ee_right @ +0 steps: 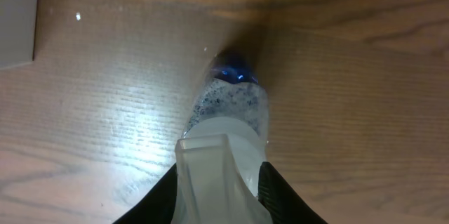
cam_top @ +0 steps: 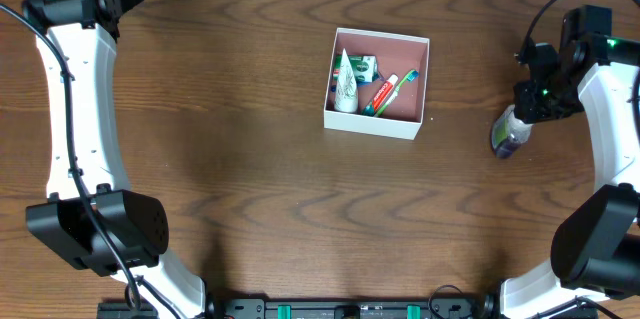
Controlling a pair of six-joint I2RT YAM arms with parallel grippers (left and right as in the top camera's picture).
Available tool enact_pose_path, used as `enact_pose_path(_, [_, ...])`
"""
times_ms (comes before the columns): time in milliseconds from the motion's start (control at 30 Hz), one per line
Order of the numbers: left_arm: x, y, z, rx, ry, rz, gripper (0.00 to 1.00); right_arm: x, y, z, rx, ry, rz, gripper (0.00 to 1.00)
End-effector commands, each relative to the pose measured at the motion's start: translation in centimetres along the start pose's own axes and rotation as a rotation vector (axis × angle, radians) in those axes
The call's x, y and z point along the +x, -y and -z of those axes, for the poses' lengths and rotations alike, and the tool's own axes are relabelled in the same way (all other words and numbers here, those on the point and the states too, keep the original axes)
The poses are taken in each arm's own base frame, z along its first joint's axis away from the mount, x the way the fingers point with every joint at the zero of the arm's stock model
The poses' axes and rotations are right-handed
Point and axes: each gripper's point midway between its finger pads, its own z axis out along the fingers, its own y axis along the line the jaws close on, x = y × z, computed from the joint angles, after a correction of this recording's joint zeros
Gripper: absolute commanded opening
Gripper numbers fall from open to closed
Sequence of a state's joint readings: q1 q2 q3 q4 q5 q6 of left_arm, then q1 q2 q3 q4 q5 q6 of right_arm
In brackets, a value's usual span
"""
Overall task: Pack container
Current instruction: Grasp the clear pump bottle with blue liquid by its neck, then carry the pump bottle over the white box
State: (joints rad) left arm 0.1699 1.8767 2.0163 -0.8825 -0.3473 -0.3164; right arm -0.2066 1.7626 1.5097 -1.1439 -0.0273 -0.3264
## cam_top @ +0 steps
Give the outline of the green Dettol soap box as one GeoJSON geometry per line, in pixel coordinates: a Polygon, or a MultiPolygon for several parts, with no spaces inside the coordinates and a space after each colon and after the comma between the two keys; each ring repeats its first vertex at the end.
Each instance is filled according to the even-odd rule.
{"type": "MultiPolygon", "coordinates": [[[[376,56],[371,55],[348,55],[351,65],[351,76],[358,85],[370,84],[379,77],[378,61],[376,56]]],[[[334,58],[332,78],[337,81],[340,75],[342,55],[337,54],[334,58]]]]}

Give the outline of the green toothbrush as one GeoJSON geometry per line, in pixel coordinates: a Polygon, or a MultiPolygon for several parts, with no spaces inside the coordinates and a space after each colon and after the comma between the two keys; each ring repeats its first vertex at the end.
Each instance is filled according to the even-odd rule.
{"type": "Polygon", "coordinates": [[[374,114],[375,117],[380,117],[384,111],[395,101],[395,99],[399,96],[400,90],[402,86],[407,82],[412,82],[416,78],[419,77],[419,72],[415,69],[410,70],[403,79],[394,87],[393,92],[386,99],[383,105],[376,111],[374,114]]]}

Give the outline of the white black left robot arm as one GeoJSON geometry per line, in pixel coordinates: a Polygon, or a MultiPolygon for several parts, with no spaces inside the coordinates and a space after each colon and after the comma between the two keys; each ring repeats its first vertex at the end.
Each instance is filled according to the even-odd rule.
{"type": "Polygon", "coordinates": [[[49,96],[47,200],[29,232],[77,270],[125,286],[119,317],[203,318],[204,281],[170,250],[166,212],[131,189],[113,94],[121,17],[143,0],[24,0],[49,96]]]}

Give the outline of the cream leaf-print lotion tube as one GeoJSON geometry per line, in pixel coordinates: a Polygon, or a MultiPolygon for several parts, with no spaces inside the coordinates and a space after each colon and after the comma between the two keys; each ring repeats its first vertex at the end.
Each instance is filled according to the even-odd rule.
{"type": "Polygon", "coordinates": [[[353,114],[357,112],[358,104],[358,89],[353,67],[347,51],[343,50],[336,83],[334,109],[338,112],[353,114]]]}

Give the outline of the clear foam pump bottle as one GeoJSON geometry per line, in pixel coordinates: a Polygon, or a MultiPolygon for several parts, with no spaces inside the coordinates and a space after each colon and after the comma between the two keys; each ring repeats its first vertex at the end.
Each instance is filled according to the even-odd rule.
{"type": "Polygon", "coordinates": [[[494,122],[490,141],[497,158],[509,158],[525,144],[531,134],[532,124],[527,124],[515,116],[515,106],[509,105],[494,122]]]}

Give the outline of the white box pink interior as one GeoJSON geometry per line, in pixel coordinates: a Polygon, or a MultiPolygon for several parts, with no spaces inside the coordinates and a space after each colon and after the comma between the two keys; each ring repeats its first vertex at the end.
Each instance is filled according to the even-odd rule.
{"type": "Polygon", "coordinates": [[[338,28],[330,61],[334,62],[342,52],[374,56],[381,78],[358,88],[358,112],[343,113],[334,109],[336,81],[329,76],[324,98],[324,127],[398,139],[415,139],[424,121],[430,40],[402,34],[338,28]],[[394,101],[378,117],[361,114],[360,111],[393,74],[398,76],[400,87],[394,101]]]}

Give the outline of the red white toothpaste tube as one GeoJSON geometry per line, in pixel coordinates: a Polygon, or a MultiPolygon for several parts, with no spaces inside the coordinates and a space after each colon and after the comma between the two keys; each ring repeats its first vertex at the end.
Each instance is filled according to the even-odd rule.
{"type": "Polygon", "coordinates": [[[372,99],[367,103],[367,105],[362,110],[361,114],[365,116],[375,116],[378,111],[382,108],[383,104],[386,102],[387,98],[391,95],[396,86],[399,78],[396,74],[392,74],[378,89],[372,99]]]}

